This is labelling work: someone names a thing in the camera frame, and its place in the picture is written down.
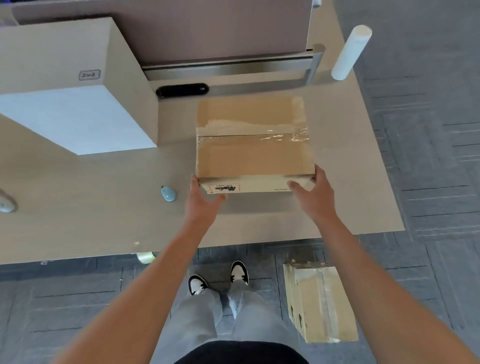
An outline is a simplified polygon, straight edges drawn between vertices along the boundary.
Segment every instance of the black oblong object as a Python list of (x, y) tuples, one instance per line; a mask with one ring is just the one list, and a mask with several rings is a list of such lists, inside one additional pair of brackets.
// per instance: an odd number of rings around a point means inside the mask
[(184, 84), (161, 86), (156, 89), (158, 98), (202, 96), (206, 95), (210, 88), (207, 84)]

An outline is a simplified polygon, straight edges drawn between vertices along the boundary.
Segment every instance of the hand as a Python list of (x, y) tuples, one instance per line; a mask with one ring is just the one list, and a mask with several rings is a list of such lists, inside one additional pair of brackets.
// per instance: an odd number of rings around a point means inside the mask
[(315, 164), (315, 177), (312, 178), (315, 186), (311, 191), (305, 190), (294, 181), (287, 184), (300, 202), (301, 208), (315, 222), (321, 224), (337, 218), (335, 211), (334, 191), (328, 181), (325, 171)]
[(197, 176), (192, 175), (190, 194), (185, 204), (185, 225), (204, 228), (206, 232), (226, 199), (227, 196), (221, 194), (213, 201), (206, 201), (200, 191)]

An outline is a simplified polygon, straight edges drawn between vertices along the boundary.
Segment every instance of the leg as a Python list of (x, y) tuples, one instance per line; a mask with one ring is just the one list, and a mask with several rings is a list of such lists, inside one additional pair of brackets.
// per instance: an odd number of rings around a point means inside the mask
[(235, 316), (233, 340), (276, 342), (300, 350), (298, 335), (290, 333), (282, 318), (244, 279), (233, 280), (228, 299)]
[(151, 364), (173, 364), (193, 349), (216, 339), (215, 326), (222, 318), (218, 292), (203, 289), (184, 300), (165, 324)]

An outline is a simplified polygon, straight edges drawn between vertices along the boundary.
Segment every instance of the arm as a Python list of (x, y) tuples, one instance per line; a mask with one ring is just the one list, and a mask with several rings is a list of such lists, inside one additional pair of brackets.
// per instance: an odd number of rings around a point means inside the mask
[(205, 201), (192, 176), (180, 232), (52, 364), (148, 364), (193, 254), (225, 198)]
[(336, 214), (325, 172), (315, 167), (310, 192), (288, 184), (317, 225), (377, 362), (478, 364), (466, 345), (362, 248)]

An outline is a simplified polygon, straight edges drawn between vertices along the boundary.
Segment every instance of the black and white sneaker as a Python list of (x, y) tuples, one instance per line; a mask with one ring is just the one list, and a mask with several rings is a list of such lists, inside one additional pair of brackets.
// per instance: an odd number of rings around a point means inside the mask
[(194, 274), (188, 278), (188, 290), (190, 295), (195, 296), (206, 288), (208, 288), (206, 280), (204, 280), (198, 274)]
[(241, 279), (248, 284), (248, 271), (246, 266), (239, 260), (233, 262), (232, 269), (230, 271), (230, 282), (234, 282), (238, 279)]

